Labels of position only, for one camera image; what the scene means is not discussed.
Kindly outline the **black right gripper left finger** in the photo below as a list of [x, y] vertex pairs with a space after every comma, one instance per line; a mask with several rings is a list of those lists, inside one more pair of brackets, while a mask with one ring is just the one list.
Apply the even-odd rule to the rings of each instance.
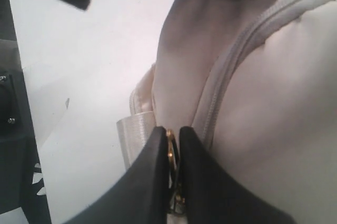
[[155, 127], [123, 177], [68, 223], [166, 223], [169, 160], [166, 130]]

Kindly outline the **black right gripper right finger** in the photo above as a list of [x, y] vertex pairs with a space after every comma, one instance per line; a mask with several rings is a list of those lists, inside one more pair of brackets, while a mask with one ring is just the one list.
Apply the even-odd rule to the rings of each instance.
[[188, 223], [295, 223], [224, 171], [193, 128], [182, 127], [179, 137]]

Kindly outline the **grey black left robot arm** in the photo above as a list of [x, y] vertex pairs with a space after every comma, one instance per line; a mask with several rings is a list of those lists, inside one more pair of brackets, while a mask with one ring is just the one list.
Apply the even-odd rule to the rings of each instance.
[[[82, 10], [90, 3], [90, 0], [61, 1]], [[182, 76], [188, 58], [184, 57], [179, 64], [173, 56], [182, 56], [178, 42], [187, 30], [183, 18], [191, 20], [195, 16], [196, 9], [186, 1], [174, 1], [161, 31], [157, 61], [135, 88], [141, 116], [149, 114], [155, 123], [162, 121], [168, 101], [176, 101], [178, 94], [192, 89]], [[39, 157], [18, 50], [12, 41], [1, 40], [1, 52], [7, 52], [13, 59], [9, 67], [1, 66], [1, 213], [22, 207], [29, 223], [50, 223], [46, 197], [37, 194], [43, 182], [32, 183], [34, 174], [40, 174], [36, 168]]]

